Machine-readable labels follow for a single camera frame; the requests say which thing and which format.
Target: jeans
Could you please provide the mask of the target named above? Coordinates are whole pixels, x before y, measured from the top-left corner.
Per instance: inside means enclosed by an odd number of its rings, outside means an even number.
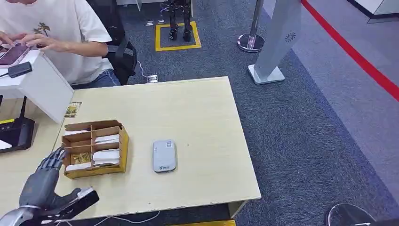
[[[99,87],[110,87],[110,86],[120,86],[118,78],[115,76],[113,69],[107,69],[101,73],[94,81],[71,85],[73,89],[89,89],[89,88],[99,88]]]

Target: charger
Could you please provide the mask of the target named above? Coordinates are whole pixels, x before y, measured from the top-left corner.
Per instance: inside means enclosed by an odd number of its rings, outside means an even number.
[[[32,71],[32,65],[30,62],[25,62],[8,68],[8,75],[11,78],[15,78]]]

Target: black router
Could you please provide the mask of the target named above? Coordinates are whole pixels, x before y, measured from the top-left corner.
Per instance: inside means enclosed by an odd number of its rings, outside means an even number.
[[[3,95],[0,95],[0,107],[2,100]],[[25,106],[26,96],[19,118],[0,121],[0,141],[11,145],[10,148],[0,149],[0,153],[26,150],[31,147],[35,121],[25,118]]]

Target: floor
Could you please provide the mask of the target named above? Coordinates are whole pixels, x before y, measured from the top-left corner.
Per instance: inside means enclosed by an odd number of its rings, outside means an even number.
[[[266,0],[271,16],[275,0]],[[309,3],[371,64],[399,84],[399,22],[368,24],[368,17],[346,0]],[[399,202],[399,104],[370,78],[302,10],[302,36],[294,52],[310,73],[378,176]]]
[[[327,0],[310,2],[320,13],[328,9],[323,6]],[[263,36],[271,5],[265,0],[259,28]],[[398,154],[394,138],[399,136],[393,123],[398,119],[397,101],[356,66],[305,10],[303,35],[279,65],[286,80],[255,85],[247,65],[256,61],[257,54],[236,46],[237,37],[249,32],[254,7],[255,0],[195,1],[202,48],[171,52],[155,52],[154,27],[144,26],[147,19],[159,18],[157,5],[143,4],[141,13],[135,6],[120,8],[145,75],[158,74],[161,81],[229,76],[262,193],[262,199],[249,202],[235,218],[237,225],[319,226],[328,208],[339,202],[361,206],[377,219],[399,218],[394,166]],[[384,65],[394,71],[394,66]],[[143,83],[139,74],[137,67],[129,83]],[[124,217],[142,220],[151,215]],[[228,218],[226,206],[216,205],[163,211],[141,225]],[[98,221],[91,220],[90,225]],[[113,219],[105,224],[127,225]]]

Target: white cable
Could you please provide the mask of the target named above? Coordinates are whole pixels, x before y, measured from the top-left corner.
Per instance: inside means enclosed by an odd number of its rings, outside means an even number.
[[[157,215],[155,215],[154,217],[149,218],[149,219],[146,219],[146,220],[143,220],[143,221],[138,221],[138,222],[130,221],[130,220],[123,219],[123,218],[119,218],[119,217],[110,216],[110,217],[107,217],[107,218],[105,218],[104,220],[98,222],[97,224],[95,224],[95,225],[93,225],[93,226],[98,226],[99,224],[103,223],[105,220],[107,220],[107,219],[109,219],[109,218],[115,218],[115,219],[118,219],[118,220],[124,220],[124,221],[127,221],[127,222],[132,223],[132,224],[141,224],[141,223],[144,223],[144,222],[147,222],[147,221],[150,221],[150,220],[155,219],[160,213],[161,213],[161,211],[158,211]]]
[[[138,62],[138,64],[140,65],[140,68],[141,68],[141,75],[142,75],[143,77],[145,77],[145,78],[148,78],[148,76],[145,76],[145,75],[144,75],[144,69],[141,67],[140,61],[137,61],[137,62]]]

